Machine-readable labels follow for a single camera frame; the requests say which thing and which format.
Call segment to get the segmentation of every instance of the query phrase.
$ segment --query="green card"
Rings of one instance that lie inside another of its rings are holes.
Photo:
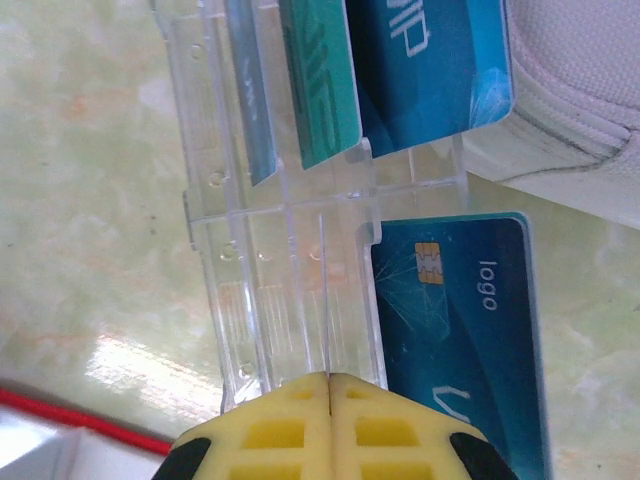
[[[344,0],[282,0],[302,166],[357,145],[362,125]]]

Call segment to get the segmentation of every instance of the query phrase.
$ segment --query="marble surface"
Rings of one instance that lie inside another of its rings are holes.
[[[0,375],[164,435],[221,379],[166,50],[145,0],[0,3]],[[533,223],[557,478],[640,479],[640,232],[471,179]]]

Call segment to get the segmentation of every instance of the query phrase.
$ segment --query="transparent plastic case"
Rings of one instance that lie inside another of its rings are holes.
[[[461,138],[375,161],[363,139],[304,170],[278,5],[245,3],[253,44],[234,37],[222,0],[153,2],[182,129],[189,232],[225,379],[222,410],[329,366],[385,387],[370,248],[382,220],[464,210]],[[259,56],[256,94],[276,158],[275,174],[255,186],[238,49]]]

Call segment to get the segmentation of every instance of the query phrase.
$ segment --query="card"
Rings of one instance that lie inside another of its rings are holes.
[[[344,0],[281,0],[280,16],[307,169],[362,138]]]
[[[251,3],[227,0],[226,8],[251,184],[255,186],[276,172],[276,150]]]
[[[384,222],[371,253],[389,389],[479,428],[520,480],[551,478],[526,219]]]
[[[511,111],[502,0],[347,0],[347,11],[374,157]]]

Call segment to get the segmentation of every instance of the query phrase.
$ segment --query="red cord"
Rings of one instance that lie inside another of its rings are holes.
[[[132,432],[99,417],[51,405],[0,388],[0,404],[70,427],[86,427],[119,442],[166,456],[171,445],[153,437]]]

